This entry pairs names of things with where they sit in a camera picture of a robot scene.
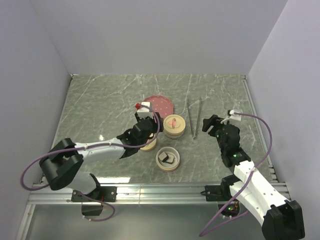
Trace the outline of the sushi piece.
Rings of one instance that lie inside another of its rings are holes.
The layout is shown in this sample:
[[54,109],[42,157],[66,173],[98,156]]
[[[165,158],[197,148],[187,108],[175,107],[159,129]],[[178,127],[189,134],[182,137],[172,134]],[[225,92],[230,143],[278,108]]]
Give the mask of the sushi piece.
[[158,155],[158,160],[160,162],[163,162],[163,163],[166,163],[169,159],[169,155],[166,153],[166,152],[161,152],[159,155]]
[[172,165],[175,162],[175,159],[176,157],[174,155],[169,154],[168,159],[166,160],[166,163]]

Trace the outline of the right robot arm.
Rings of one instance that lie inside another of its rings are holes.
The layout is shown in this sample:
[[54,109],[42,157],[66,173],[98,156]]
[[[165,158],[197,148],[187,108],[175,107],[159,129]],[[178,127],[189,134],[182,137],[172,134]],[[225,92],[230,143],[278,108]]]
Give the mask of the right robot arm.
[[217,213],[231,220],[242,217],[242,203],[260,223],[266,240],[301,240],[305,237],[302,207],[279,193],[241,148],[240,129],[230,121],[240,121],[242,116],[231,110],[226,118],[214,114],[203,120],[202,131],[216,138],[222,162],[231,175],[222,178],[220,185],[206,185],[201,195],[208,202],[225,201]]

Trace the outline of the cream lid with pink knob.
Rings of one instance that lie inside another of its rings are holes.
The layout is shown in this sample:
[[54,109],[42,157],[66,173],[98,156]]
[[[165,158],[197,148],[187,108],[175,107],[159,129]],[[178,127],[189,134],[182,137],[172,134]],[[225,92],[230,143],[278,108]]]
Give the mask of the cream lid with pink knob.
[[177,114],[168,115],[163,121],[164,129],[185,130],[186,122],[183,117]]

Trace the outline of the metal tongs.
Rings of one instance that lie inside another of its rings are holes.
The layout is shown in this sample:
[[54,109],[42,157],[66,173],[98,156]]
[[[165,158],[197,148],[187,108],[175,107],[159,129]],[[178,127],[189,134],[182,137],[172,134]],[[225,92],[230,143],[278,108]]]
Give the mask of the metal tongs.
[[191,111],[191,104],[189,101],[189,98],[186,99],[186,105],[187,105],[187,116],[189,120],[189,126],[190,126],[190,132],[192,135],[192,139],[195,140],[198,136],[198,130],[199,130],[199,123],[201,118],[201,110],[202,110],[202,101],[203,98],[200,96],[198,99],[198,111],[196,118],[192,117],[192,111]]

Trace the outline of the steel lunch box tier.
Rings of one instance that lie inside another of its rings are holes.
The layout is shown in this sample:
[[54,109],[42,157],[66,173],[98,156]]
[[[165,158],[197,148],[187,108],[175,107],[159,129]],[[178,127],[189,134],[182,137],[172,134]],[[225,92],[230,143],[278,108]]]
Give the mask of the steel lunch box tier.
[[164,129],[163,132],[170,139],[178,139],[184,134],[185,130],[184,129],[178,130],[176,128],[175,129],[168,128],[168,129]]

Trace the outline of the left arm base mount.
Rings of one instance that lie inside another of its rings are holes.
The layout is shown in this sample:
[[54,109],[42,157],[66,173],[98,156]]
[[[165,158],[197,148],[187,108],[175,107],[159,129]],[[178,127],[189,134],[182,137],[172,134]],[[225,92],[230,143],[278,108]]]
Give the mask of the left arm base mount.
[[74,190],[72,192],[72,202],[107,202],[113,203],[117,198],[117,187],[116,186],[100,186],[91,193],[83,196],[79,191]]

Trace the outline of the cream lid with barcode label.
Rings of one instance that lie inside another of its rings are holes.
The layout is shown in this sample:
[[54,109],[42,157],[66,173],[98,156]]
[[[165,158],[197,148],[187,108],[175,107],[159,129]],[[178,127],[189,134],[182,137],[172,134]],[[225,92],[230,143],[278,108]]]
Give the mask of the cream lid with barcode label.
[[142,148],[140,148],[140,151],[149,152],[149,151],[153,150],[156,147],[156,144],[157,144],[157,139],[155,139],[153,141],[151,141],[151,139],[149,139],[147,141],[147,145],[142,147]]

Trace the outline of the sushi piece back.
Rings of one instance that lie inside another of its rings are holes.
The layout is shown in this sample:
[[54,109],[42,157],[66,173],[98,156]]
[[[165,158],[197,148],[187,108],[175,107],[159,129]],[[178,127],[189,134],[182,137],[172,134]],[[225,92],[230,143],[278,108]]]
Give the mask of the sushi piece back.
[[166,153],[166,152],[161,152],[159,155],[158,155],[158,160],[160,162],[163,162],[163,163],[166,163],[169,159],[169,155]]

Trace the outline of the sushi piece front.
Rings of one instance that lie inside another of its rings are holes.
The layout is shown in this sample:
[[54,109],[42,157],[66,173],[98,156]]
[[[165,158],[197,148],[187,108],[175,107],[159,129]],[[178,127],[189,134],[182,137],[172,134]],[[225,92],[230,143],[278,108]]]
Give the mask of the sushi piece front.
[[174,155],[169,154],[168,159],[166,160],[166,163],[172,165],[175,162],[175,159],[176,157]]

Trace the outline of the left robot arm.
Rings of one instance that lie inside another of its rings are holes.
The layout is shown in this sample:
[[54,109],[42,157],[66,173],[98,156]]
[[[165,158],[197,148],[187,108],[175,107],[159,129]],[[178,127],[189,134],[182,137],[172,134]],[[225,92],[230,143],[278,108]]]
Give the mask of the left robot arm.
[[51,188],[73,189],[89,201],[101,200],[102,188],[92,173],[80,170],[84,162],[124,159],[136,154],[148,141],[163,131],[163,119],[157,112],[146,118],[135,114],[137,123],[110,140],[94,143],[75,143],[65,138],[39,161],[39,166]]

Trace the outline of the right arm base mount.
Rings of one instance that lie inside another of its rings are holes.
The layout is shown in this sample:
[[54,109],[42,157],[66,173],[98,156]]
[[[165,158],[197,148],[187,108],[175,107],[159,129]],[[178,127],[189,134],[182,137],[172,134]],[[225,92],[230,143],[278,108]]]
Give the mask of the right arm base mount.
[[206,185],[200,193],[207,202],[227,202],[232,198],[229,186]]

